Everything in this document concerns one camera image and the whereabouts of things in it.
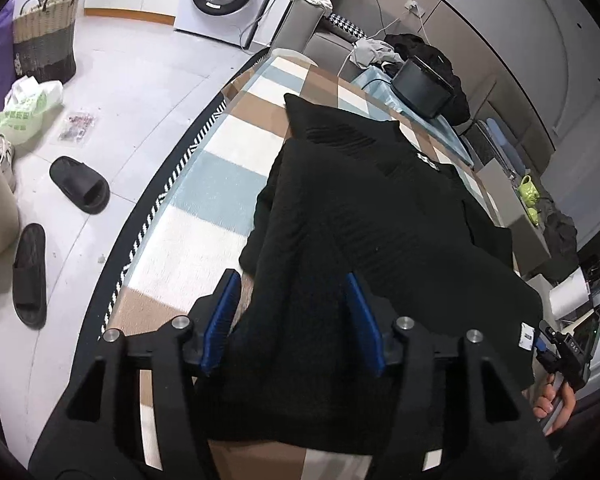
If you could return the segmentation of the person's right hand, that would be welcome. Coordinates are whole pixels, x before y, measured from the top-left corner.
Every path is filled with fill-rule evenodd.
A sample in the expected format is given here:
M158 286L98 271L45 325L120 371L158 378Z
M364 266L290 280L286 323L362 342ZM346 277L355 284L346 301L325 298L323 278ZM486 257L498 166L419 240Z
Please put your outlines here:
M556 387L556 376L550 374L546 376L540 394L534 401L532 412L537 419L550 421L543 430L548 436L568 424L576 403L576 394L568 382Z

